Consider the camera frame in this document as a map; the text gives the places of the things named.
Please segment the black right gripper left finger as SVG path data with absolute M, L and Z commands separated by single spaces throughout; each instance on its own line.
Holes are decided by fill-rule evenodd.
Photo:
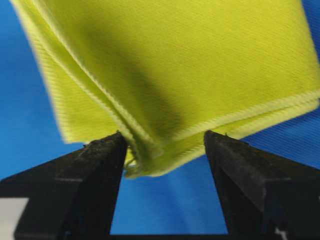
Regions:
M 2 179 L 1 239 L 108 239 L 127 148 L 116 132 Z

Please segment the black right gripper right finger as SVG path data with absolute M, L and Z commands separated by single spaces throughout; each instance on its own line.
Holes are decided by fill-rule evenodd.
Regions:
M 318 169 L 210 130 L 204 147 L 229 239 L 319 239 Z

